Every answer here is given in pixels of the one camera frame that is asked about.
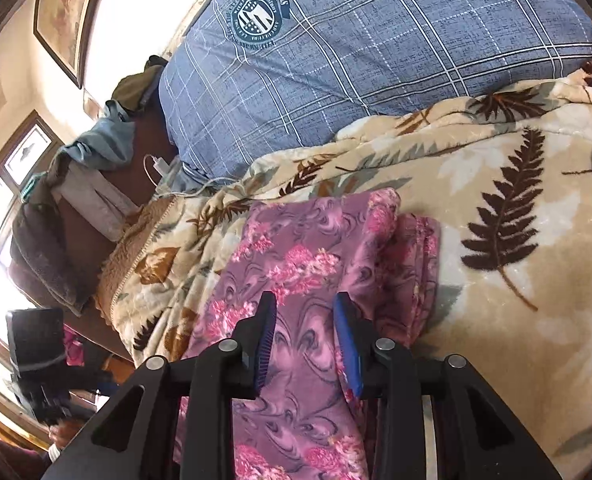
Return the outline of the person's left hand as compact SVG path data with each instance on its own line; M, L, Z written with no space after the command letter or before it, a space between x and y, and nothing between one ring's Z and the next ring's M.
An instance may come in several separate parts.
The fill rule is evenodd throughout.
M63 450L85 425L85 420L75 418L61 419L55 425L48 427L49 439L56 448Z

